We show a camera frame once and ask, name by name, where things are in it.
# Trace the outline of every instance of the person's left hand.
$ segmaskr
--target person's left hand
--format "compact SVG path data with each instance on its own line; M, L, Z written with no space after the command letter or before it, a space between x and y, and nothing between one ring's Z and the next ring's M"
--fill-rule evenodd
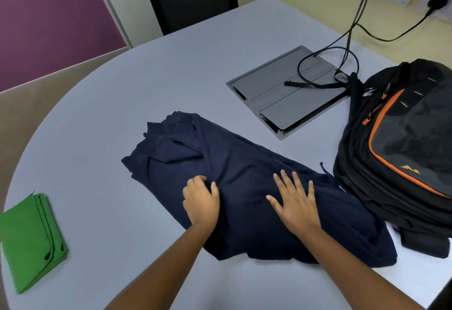
M185 198L183 205L192 225L201 225L213 231L220 213L220 192L213 181L210 193L204 184L206 180L205 176L196 176L187 181L187 186L182 190Z

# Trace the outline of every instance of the folded garment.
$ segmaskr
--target folded garment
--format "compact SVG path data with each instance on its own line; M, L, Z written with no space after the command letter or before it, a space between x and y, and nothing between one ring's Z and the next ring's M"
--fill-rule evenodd
M18 294L30 289L68 253L43 193L31 194L0 214L0 239Z
M316 263L290 233L266 195L282 199L273 173L296 171L305 190L308 181L322 228L370 267L393 265L397 253L386 224L368 212L335 179L231 133L198 114L175 112L162 123L148 123L145 139L122 159L136 179L151 191L184 227L182 189L196 175L215 181L220 190L217 226L204 248L219 260L246 253L250 258Z

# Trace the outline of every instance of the folded green fabric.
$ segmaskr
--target folded green fabric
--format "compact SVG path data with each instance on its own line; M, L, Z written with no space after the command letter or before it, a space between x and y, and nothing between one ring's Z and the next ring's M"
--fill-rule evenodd
M0 214L0 239L18 294L30 289L68 253L43 193L31 194Z

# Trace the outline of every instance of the navy blue sweatshirt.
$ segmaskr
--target navy blue sweatshirt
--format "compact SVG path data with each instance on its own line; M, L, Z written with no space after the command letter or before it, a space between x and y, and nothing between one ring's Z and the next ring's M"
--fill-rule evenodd
M303 187L314 182L322 228L370 267L393 265L397 253L386 224L354 196L342 191L333 177L214 124L198 114L175 112L161 123L148 123L145 139L122 159L139 181L185 228L182 189L196 175L215 181L220 190L217 227L204 248L219 260L246 253L250 258L316 263L290 233L266 195L282 199L273 173L296 171Z

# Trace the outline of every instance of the tabletop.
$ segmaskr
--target tabletop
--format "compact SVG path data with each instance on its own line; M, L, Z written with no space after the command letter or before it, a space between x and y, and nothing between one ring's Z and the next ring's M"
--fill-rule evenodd
M77 84L26 147L5 210L32 191L47 193L69 246L68 259L17 296L2 254L11 310L103 309L182 233L183 228L122 165L146 122L173 111L201 116L321 172L332 170L348 100L279 141L226 82L299 46L317 50L339 33L278 0L257 0L127 51ZM395 63L352 43L365 80ZM343 51L322 57L336 66ZM352 62L345 71L352 72ZM452 257L401 247L377 272L427 307L452 276ZM202 250L172 309L349 309L319 266L217 261Z

